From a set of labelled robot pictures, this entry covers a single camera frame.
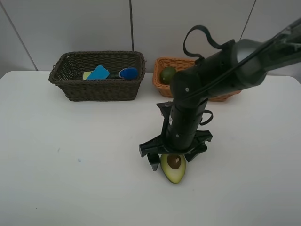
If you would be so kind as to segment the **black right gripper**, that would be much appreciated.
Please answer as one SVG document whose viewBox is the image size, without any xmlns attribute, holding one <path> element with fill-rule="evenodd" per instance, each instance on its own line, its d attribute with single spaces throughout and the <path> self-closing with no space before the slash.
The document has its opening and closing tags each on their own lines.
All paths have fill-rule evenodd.
<svg viewBox="0 0 301 226">
<path fill-rule="evenodd" d="M 199 154 L 207 150 L 206 141 L 210 142 L 213 135 L 208 130 L 197 130 L 195 134 L 167 137 L 166 134 L 139 145 L 140 155 L 147 155 L 153 171 L 157 171 L 160 165 L 158 154 L 184 155 L 187 162 L 191 162 Z"/>
</svg>

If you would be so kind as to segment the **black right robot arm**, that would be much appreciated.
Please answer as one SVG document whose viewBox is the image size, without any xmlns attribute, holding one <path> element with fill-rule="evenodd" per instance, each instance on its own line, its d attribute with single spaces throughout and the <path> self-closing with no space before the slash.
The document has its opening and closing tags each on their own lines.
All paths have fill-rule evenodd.
<svg viewBox="0 0 301 226">
<path fill-rule="evenodd" d="M 205 26 L 196 25 L 193 30 L 202 31 L 218 52 L 208 58 L 195 54 L 194 65 L 177 72 L 171 81 L 173 100 L 158 104 L 164 117 L 161 134 L 139 146 L 153 170 L 161 154 L 183 155 L 192 161 L 206 151 L 205 142 L 212 134 L 199 131 L 198 126 L 209 98 L 258 86 L 269 71 L 301 60 L 300 20 L 265 42 L 242 39 L 220 45 Z"/>
</svg>

